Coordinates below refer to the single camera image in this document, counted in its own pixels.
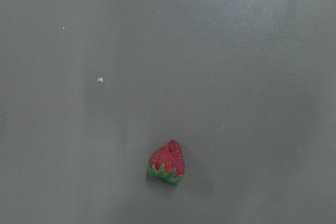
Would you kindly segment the red strawberry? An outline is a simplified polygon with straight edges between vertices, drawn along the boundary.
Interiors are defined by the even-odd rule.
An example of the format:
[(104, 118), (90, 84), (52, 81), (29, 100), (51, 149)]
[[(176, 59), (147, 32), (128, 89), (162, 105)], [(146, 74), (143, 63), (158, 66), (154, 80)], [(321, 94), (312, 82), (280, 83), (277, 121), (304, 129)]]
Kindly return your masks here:
[(185, 175), (185, 163), (181, 146), (178, 141), (171, 140), (149, 158), (147, 173), (170, 185), (177, 185)]

